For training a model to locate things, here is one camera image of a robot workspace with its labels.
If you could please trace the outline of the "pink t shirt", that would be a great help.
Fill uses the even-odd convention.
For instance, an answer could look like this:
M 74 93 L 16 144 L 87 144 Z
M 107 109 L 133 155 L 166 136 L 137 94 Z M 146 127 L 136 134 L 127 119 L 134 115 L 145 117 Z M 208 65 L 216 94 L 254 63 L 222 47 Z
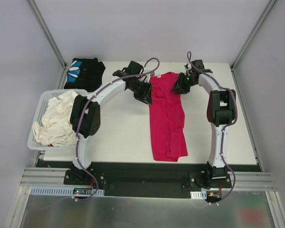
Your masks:
M 149 105 L 150 136 L 153 158 L 156 161 L 177 162 L 188 155 L 183 128 L 185 113 L 181 96 L 171 89 L 178 74 L 167 72 L 150 79 L 152 104 Z

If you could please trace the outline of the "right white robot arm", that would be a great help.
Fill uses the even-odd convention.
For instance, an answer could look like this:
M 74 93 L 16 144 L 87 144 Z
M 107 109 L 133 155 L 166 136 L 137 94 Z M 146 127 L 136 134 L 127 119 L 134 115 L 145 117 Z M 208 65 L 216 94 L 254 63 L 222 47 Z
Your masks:
M 199 85 L 209 95 L 207 120 L 211 126 L 211 150 L 204 173 L 196 177 L 196 182 L 216 187 L 228 177 L 226 146 L 230 126 L 238 117 L 236 92 L 220 85 L 210 69 L 202 60 L 188 61 L 185 72 L 179 73 L 171 89 L 175 94 L 187 94 L 192 86 Z

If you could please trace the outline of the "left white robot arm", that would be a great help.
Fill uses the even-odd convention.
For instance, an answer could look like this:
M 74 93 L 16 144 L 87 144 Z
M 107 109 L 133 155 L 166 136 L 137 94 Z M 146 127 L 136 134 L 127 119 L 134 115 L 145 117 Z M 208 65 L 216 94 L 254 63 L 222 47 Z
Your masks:
M 89 96 L 78 95 L 73 104 L 70 123 L 76 133 L 76 153 L 72 165 L 66 173 L 66 181 L 77 181 L 81 185 L 96 181 L 88 170 L 91 165 L 91 137 L 97 133 L 101 125 L 101 108 L 115 96 L 129 89 L 136 100 L 144 104 L 152 104 L 152 83 L 141 81 L 144 66 L 131 61 L 128 67 L 113 73 L 110 81 L 102 85 Z

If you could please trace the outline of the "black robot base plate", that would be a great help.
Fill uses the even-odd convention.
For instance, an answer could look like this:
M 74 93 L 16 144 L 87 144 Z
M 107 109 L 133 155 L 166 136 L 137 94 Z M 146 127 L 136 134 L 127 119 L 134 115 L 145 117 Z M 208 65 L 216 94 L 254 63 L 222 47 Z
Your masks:
M 231 178 L 210 179 L 204 164 L 93 162 L 85 171 L 72 164 L 64 184 L 92 185 L 105 196 L 189 199 L 204 186 L 230 189 Z

